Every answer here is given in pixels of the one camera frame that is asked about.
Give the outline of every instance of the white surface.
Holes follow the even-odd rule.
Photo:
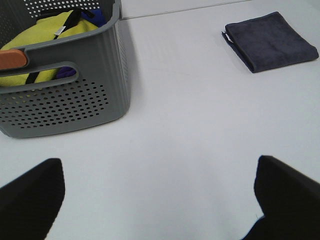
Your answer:
[[[124,18],[136,18],[241,1],[250,0],[121,0]]]
[[[61,135],[1,134],[0,185],[62,159],[66,195],[48,240],[242,238],[262,214],[260,155],[320,182],[320,60],[253,74],[221,36],[228,23],[273,11],[320,49],[320,9],[300,0],[122,21],[129,112]]]

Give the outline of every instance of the yellow cloth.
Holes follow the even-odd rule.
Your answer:
[[[18,34],[13,40],[4,45],[1,50],[9,50],[12,48],[30,45],[35,43],[42,43],[46,41],[53,40],[55,38],[55,32],[62,27],[71,11],[62,12],[57,16],[51,16],[43,19],[39,19],[36,25],[26,29],[25,31]],[[78,24],[58,36],[58,39],[65,38],[68,36],[85,33],[97,29],[98,27],[91,22],[80,19]],[[49,69],[39,72],[35,83],[46,82],[54,79],[57,74],[58,69]],[[12,87],[26,84],[26,80],[29,74],[21,74],[14,76],[4,76],[0,77],[0,87]]]

